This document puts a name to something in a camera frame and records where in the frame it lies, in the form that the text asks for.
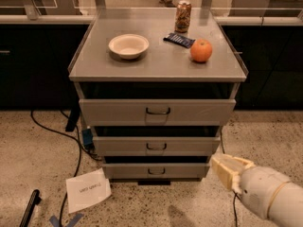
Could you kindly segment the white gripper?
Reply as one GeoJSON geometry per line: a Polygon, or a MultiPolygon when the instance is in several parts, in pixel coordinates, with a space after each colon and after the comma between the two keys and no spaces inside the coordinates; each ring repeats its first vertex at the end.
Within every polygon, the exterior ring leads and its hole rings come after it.
{"type": "Polygon", "coordinates": [[[241,191],[241,203],[262,219],[289,219],[281,190],[290,178],[276,170],[229,154],[216,153],[211,167],[228,191],[241,191]]]}

